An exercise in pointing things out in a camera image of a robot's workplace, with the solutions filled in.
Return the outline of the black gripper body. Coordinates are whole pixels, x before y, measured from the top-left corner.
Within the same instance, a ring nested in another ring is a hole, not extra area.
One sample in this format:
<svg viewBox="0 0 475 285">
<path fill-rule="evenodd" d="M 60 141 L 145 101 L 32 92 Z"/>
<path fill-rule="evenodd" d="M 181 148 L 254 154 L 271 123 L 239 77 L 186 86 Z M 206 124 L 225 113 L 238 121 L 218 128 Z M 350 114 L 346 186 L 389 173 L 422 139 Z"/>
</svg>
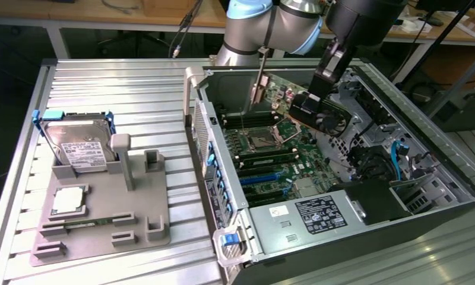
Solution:
<svg viewBox="0 0 475 285">
<path fill-rule="evenodd" d="M 341 78 L 356 51 L 378 45 L 396 22 L 405 1 L 334 1 L 326 15 L 326 26 L 336 35 L 321 58 L 315 75 L 325 80 Z"/>
</svg>

